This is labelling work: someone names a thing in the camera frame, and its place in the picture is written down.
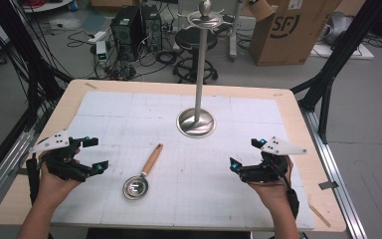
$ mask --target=hand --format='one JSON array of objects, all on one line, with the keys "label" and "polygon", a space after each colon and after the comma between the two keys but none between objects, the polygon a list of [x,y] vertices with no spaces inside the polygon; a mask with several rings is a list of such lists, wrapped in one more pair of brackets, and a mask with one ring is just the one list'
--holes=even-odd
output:
[{"label": "hand", "polygon": [[[48,151],[42,152],[39,159]],[[55,209],[57,208],[70,194],[70,192],[81,183],[75,180],[63,180],[59,176],[49,172],[46,162],[42,163],[42,175],[40,179],[39,193],[36,202],[45,204],[46,206]]]},{"label": "hand", "polygon": [[[287,172],[285,174],[285,177],[290,183],[290,174],[293,168],[293,163],[288,156],[286,156],[286,160]],[[257,194],[259,194],[263,203],[269,210],[275,210],[284,205],[289,205],[287,201],[287,187],[280,181],[271,181],[263,183],[249,182],[248,184],[254,190],[256,190]]]}]

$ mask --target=metal pole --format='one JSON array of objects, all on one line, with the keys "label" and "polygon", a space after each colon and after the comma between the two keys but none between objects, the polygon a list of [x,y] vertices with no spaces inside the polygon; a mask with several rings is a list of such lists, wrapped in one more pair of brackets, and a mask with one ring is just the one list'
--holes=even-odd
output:
[{"label": "metal pole", "polygon": [[195,97],[194,122],[200,120],[201,95],[203,92],[204,66],[206,63],[207,29],[200,29],[200,49],[198,52],[197,93]]}]

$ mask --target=forearm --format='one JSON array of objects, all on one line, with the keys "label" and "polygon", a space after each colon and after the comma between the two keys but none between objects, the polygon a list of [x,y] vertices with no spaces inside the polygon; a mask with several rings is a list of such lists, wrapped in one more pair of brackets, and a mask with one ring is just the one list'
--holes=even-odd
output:
[{"label": "forearm", "polygon": [[17,239],[48,239],[52,215],[56,208],[40,201],[36,202],[27,215]]},{"label": "forearm", "polygon": [[275,239],[298,239],[296,222],[290,207],[279,207],[271,210],[275,225]]}]

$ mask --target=metal spoon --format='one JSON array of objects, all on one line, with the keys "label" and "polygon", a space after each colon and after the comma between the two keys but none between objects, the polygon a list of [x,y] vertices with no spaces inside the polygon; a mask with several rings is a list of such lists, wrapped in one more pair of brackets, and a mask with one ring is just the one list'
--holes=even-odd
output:
[{"label": "metal spoon", "polygon": [[147,162],[141,170],[141,174],[139,176],[130,177],[125,182],[123,185],[123,195],[125,195],[126,198],[136,200],[145,195],[148,190],[148,182],[144,177],[150,172],[162,148],[163,144],[159,143],[147,159]]}]

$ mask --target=stand base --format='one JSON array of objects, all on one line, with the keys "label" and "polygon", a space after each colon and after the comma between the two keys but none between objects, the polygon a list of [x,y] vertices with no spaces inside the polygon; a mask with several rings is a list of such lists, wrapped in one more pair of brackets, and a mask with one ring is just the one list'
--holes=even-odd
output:
[{"label": "stand base", "polygon": [[182,112],[176,121],[179,131],[184,135],[201,138],[210,135],[216,128],[214,117],[205,110],[200,110],[200,118],[194,121],[195,109],[188,109]]}]

